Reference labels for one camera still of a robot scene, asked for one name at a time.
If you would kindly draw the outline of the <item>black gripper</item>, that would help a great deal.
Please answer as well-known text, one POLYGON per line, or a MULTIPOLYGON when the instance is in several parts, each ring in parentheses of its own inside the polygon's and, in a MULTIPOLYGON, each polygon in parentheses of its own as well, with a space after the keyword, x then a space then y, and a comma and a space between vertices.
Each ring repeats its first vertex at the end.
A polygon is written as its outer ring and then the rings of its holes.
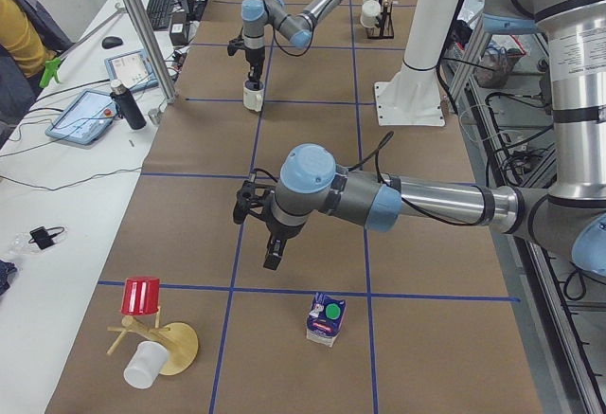
POLYGON ((287 241, 296 237, 303 228, 303 225, 285 225, 275 218, 269 218, 266 222, 266 226, 270 232, 270 237, 266 245, 263 267, 270 270, 277 270, 282 261, 287 241))
POLYGON ((249 63, 248 80, 261 83, 263 71, 263 48, 245 48, 245 59, 249 63))

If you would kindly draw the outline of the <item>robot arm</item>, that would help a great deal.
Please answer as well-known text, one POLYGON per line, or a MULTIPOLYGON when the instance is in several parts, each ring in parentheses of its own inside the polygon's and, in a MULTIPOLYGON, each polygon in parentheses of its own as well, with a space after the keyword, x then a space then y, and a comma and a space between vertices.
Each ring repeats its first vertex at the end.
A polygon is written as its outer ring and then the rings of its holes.
POLYGON ((323 147, 290 151, 264 209, 264 265, 314 211, 386 231, 402 215, 486 225, 523 238, 577 267, 605 272, 605 0, 486 0, 487 16, 533 22, 548 40, 557 178, 548 189, 429 182, 348 171, 323 147))
POLYGON ((319 23, 343 0, 313 0, 301 12, 290 14, 283 0, 243 0, 241 2, 242 29, 240 35, 228 44, 228 54, 245 52, 250 65, 245 87, 259 91, 265 60, 265 27, 271 26, 291 45, 306 49, 319 23))

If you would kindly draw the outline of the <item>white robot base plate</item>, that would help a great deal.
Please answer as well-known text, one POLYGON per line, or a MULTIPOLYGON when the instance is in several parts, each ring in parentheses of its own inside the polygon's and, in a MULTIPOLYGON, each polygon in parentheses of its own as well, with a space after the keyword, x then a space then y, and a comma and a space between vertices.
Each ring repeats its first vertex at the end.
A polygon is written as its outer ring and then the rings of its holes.
POLYGON ((374 84, 374 95, 381 126, 445 125, 436 80, 427 83, 378 81, 374 84))

